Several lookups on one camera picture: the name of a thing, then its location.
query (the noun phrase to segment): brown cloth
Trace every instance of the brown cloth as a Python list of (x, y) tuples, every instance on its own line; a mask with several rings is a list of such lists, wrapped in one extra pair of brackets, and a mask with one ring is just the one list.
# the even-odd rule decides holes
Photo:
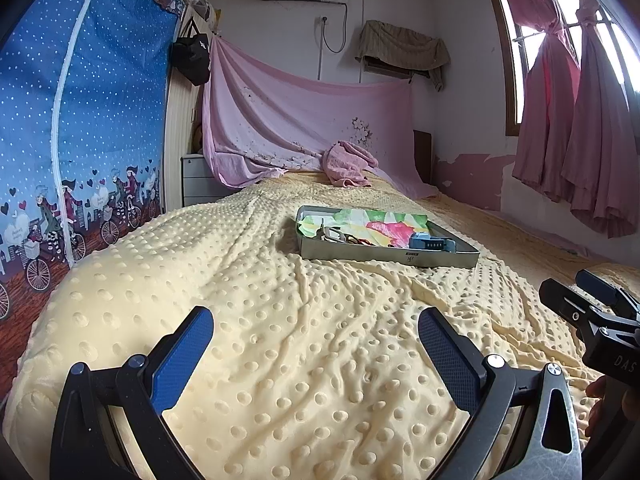
[(440, 38), (377, 20), (367, 20), (360, 33), (356, 59), (361, 61), (365, 56), (428, 75), (438, 92), (443, 88), (440, 67), (450, 61), (447, 47)]

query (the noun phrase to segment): hand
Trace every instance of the hand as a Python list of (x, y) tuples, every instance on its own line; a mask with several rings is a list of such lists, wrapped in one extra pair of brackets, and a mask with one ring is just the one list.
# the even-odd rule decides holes
[[(589, 425), (584, 431), (584, 436), (590, 437), (593, 434), (600, 416), (602, 415), (602, 399), (607, 386), (607, 376), (599, 377), (593, 383), (587, 386), (585, 394), (587, 397), (599, 399), (596, 402), (589, 414)], [(622, 397), (622, 412), (625, 414), (628, 420), (640, 420), (640, 390), (635, 388), (629, 388), (625, 395)]]

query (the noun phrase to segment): crumpled pink towel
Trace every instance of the crumpled pink towel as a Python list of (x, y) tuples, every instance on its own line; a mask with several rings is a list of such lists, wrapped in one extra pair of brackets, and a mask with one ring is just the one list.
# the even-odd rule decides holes
[(367, 150), (339, 140), (322, 155), (322, 170), (334, 186), (371, 186), (362, 173), (367, 168), (377, 168), (378, 161)]

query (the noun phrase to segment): power cord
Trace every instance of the power cord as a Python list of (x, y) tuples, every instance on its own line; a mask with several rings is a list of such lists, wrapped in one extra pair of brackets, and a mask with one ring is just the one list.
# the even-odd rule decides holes
[[(340, 54), (344, 50), (345, 45), (347, 44), (347, 15), (349, 13), (349, 7), (347, 6), (347, 4), (341, 4), (341, 5), (344, 5), (344, 23), (342, 24), (342, 46), (340, 47), (340, 50), (334, 50), (329, 46), (324, 36), (324, 27), (322, 28), (322, 40), (324, 41), (324, 44), (326, 45), (326, 47), (334, 54)], [(326, 16), (322, 17), (322, 21), (326, 24)]]

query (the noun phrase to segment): blue gripper pad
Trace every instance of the blue gripper pad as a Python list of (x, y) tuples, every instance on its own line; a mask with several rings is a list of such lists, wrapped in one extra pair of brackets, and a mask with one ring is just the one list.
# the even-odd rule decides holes
[(175, 338), (174, 344), (153, 374), (151, 405), (158, 415), (178, 402), (213, 337), (213, 316), (209, 309), (194, 307), (171, 337)]
[(456, 406), (473, 416), (480, 406), (486, 379), (482, 354), (433, 307), (420, 313), (418, 337)]
[(588, 270), (580, 270), (575, 275), (575, 284), (607, 306), (615, 306), (618, 301), (616, 288), (591, 274)]

